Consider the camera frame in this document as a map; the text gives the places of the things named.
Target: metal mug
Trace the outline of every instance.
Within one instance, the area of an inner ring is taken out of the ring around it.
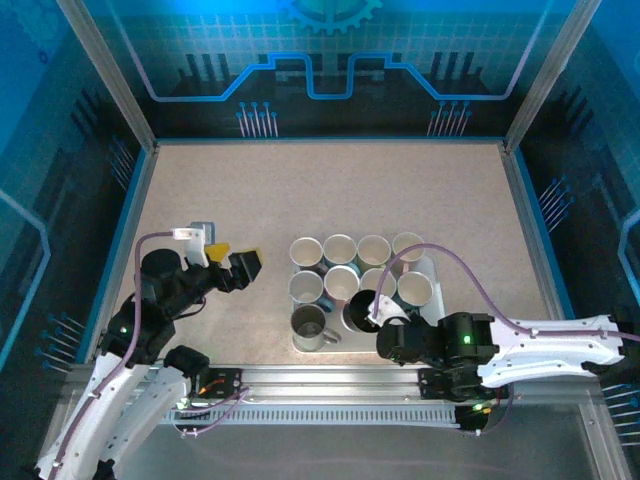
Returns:
[[[320,275],[327,273],[327,266],[322,263],[322,244],[315,238],[298,238],[289,248],[289,257],[297,270],[312,270]]]
[[[431,280],[420,272],[407,272],[398,279],[398,292],[394,301],[404,310],[425,306],[433,297]]]
[[[360,279],[360,290],[373,290],[375,292],[378,288],[378,282],[380,281],[380,277],[383,272],[384,268],[372,268],[371,270],[364,272],[364,275],[362,275],[362,278]],[[396,279],[391,275],[391,273],[389,273],[384,279],[380,293],[390,298],[393,298],[395,295]]]
[[[301,352],[316,352],[325,343],[336,345],[340,334],[327,328],[324,312],[317,305],[302,305],[291,314],[293,344]]]
[[[331,235],[322,244],[322,250],[324,251],[324,263],[327,267],[346,265],[360,276],[360,269],[355,263],[358,246],[353,238],[341,233]]]
[[[327,297],[336,305],[336,309],[342,309],[346,303],[358,293],[360,279],[351,267],[338,265],[329,269],[324,276],[324,289]]]
[[[331,300],[325,298],[324,283],[316,272],[303,270],[295,273],[289,280],[289,296],[293,300],[295,307],[307,303],[318,305],[324,312],[333,312],[335,305]]]
[[[396,237],[393,239],[393,242],[391,242],[393,254],[397,255],[405,248],[411,247],[412,245],[416,245],[418,243],[424,243],[424,240],[422,240],[422,238],[415,233],[400,233],[396,235]],[[413,264],[420,261],[422,255],[424,255],[423,248],[416,248],[415,250],[404,254],[398,261],[396,261],[396,263],[393,264],[393,272],[398,276],[402,275],[403,273],[407,273]]]
[[[391,245],[380,235],[367,235],[358,242],[358,267],[364,274],[372,268],[384,267],[391,258]]]

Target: cable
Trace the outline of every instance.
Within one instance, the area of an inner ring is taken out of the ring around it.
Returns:
[[[182,320],[183,318],[188,318],[188,317],[193,317],[194,315],[199,314],[202,310],[204,310],[204,307],[207,306],[207,299],[206,297],[202,297],[202,306],[196,310],[195,312],[189,312],[189,313],[183,313],[182,315],[179,315],[175,318],[175,320]]]
[[[382,275],[380,275],[380,280],[378,280],[378,287],[376,288],[376,296],[373,301],[373,312],[372,312],[373,318],[376,318],[378,316],[378,308],[380,305],[380,293],[382,292],[382,284],[384,283],[384,279],[386,278],[386,276],[391,271],[391,267],[393,267],[393,265],[400,259],[400,257],[406,255],[407,253],[413,250],[417,250],[419,248],[436,250],[438,252],[444,253],[445,255],[448,255],[453,260],[455,260],[456,263],[467,274],[467,276],[469,277],[473,285],[476,287],[476,289],[482,296],[485,303],[489,306],[491,310],[493,310],[493,313],[498,318],[498,320],[500,320],[507,327],[509,327],[510,329],[518,333],[531,335],[531,336],[541,336],[541,337],[592,337],[592,336],[609,335],[611,337],[624,338],[626,340],[631,340],[633,342],[640,342],[640,335],[633,335],[631,333],[624,333],[624,332],[616,332],[616,331],[604,332],[601,330],[556,330],[556,331],[534,332],[533,329],[521,327],[520,325],[517,325],[512,320],[509,320],[506,317],[506,315],[500,311],[500,309],[496,306],[493,300],[491,300],[491,297],[489,296],[487,291],[482,287],[478,278],[471,271],[471,268],[469,268],[469,266],[464,262],[464,260],[462,260],[462,258],[460,258],[458,255],[456,255],[454,252],[452,252],[448,248],[445,248],[441,245],[437,245],[435,243],[417,243],[416,245],[411,245],[410,247],[407,247],[404,250],[398,252],[398,254],[395,255],[391,259],[391,261],[389,261],[389,263],[387,264],[387,267],[384,269],[384,272],[382,272]]]
[[[201,429],[193,429],[192,431],[188,431],[186,428],[184,430],[180,430],[180,428],[178,428],[178,426],[174,423],[173,426],[175,427],[176,430],[178,430],[180,432],[180,434],[184,437],[185,435],[191,435],[193,437],[197,437],[198,435],[201,435],[203,433],[207,433],[210,430],[213,430],[215,427],[217,427],[218,425],[220,425],[222,422],[224,422],[227,418],[229,418],[231,416],[231,414],[237,410],[237,408],[240,406],[240,403],[242,403],[242,401],[244,400],[244,397],[247,396],[247,394],[249,393],[249,389],[246,388],[244,390],[239,391],[238,393],[234,393],[233,395],[230,395],[229,397],[225,398],[224,400],[215,403],[209,407],[204,407],[204,408],[190,408],[187,410],[181,410],[182,412],[187,412],[187,413],[203,413],[203,412],[208,412],[208,411],[212,411],[213,409],[215,409],[216,407],[219,407],[220,405],[224,405],[225,403],[230,402],[231,400],[237,399],[236,403],[234,403],[233,405],[231,405],[231,407],[224,412],[224,414],[217,419],[215,422],[213,422],[211,425],[207,425],[204,428]]]
[[[67,446],[71,441],[71,437],[75,433],[78,425],[82,421],[84,415],[87,413],[87,410],[91,406],[94,400],[100,398],[100,394],[107,387],[107,385],[125,368],[127,362],[133,355],[133,352],[136,349],[136,345],[138,344],[138,338],[140,337],[140,326],[142,324],[142,280],[141,280],[141,272],[140,272],[140,250],[142,248],[142,244],[149,240],[150,238],[155,237],[172,237],[172,232],[157,232],[157,233],[149,233],[147,235],[143,235],[136,243],[135,255],[134,255],[134,275],[133,279],[135,282],[135,310],[134,310],[134,322],[133,322],[133,333],[131,335],[131,342],[129,343],[129,347],[125,352],[122,360],[109,372],[109,374],[104,377],[104,379],[98,384],[98,386],[89,394],[87,399],[84,401],[80,410],[78,410],[78,414],[74,417],[74,419],[69,424],[69,428],[65,433],[64,437],[60,442],[60,447],[58,449],[58,454],[56,455],[53,461],[53,467],[51,468],[51,472],[49,473],[48,480],[55,480],[58,475],[58,468],[62,466],[62,460],[67,453]]]

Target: yellow object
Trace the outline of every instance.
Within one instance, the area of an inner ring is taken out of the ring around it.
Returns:
[[[209,260],[212,262],[220,263],[227,256],[231,247],[228,243],[216,243],[214,245],[207,245],[204,247],[204,253],[207,254]]]

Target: gear logo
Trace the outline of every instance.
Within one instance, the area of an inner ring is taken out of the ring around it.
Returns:
[[[292,20],[301,28],[310,27],[314,33],[336,31],[347,33],[349,27],[358,28],[362,20],[373,18],[373,9],[382,7],[381,0],[280,0]]]

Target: speckled tabletop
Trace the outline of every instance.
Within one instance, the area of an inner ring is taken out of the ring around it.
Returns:
[[[216,143],[163,146],[136,238],[214,221],[232,251],[259,246],[264,266],[242,292],[212,292],[199,315],[176,322],[179,344],[219,364],[376,364],[375,354],[299,354],[291,344],[293,240],[334,233],[389,241],[412,231],[469,263],[503,311],[547,316],[498,147],[415,141]],[[171,239],[149,250],[182,246]],[[447,313],[486,312],[480,295],[448,258],[435,259]],[[133,253],[120,304],[133,291]]]

